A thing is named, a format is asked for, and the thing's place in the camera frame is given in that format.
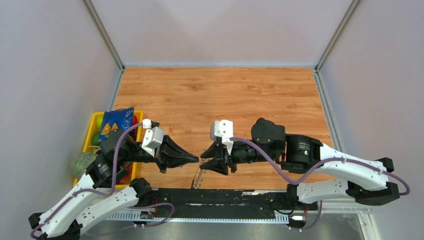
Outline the large metal keyring with clips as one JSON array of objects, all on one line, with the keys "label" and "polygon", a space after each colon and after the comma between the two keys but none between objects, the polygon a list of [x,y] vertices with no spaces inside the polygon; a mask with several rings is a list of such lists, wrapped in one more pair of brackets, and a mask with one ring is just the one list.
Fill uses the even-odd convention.
[{"label": "large metal keyring with clips", "polygon": [[203,173],[205,172],[204,169],[200,168],[201,164],[202,163],[200,163],[199,166],[196,169],[195,175],[194,175],[192,182],[191,182],[191,186],[190,186],[191,189],[199,189],[200,186],[201,186],[202,176],[203,176]]}]

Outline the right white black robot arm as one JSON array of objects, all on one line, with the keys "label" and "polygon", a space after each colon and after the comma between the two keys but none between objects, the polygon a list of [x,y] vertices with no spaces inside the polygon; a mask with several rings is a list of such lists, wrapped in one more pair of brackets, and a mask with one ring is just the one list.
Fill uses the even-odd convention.
[{"label": "right white black robot arm", "polygon": [[285,201],[292,209],[333,199],[382,206],[401,197],[398,185],[390,181],[390,158],[355,157],[316,138],[286,133],[283,125],[264,118],[252,126],[249,140],[234,136],[229,120],[216,120],[210,138],[212,145],[201,155],[202,170],[228,175],[239,164],[268,162],[287,181]]}]

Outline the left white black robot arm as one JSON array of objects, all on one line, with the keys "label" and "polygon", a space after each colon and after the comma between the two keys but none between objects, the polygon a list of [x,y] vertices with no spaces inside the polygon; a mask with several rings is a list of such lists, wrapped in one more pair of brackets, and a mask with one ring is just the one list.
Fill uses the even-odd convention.
[{"label": "left white black robot arm", "polygon": [[28,221],[35,240],[78,240],[110,215],[132,207],[147,207],[153,189],[145,178],[135,178],[115,191],[128,173],[125,163],[155,163],[160,172],[197,163],[199,158],[178,146],[161,128],[146,131],[142,142],[129,130],[114,130],[100,143],[101,154],[88,165],[77,184],[51,209],[34,213]]}]

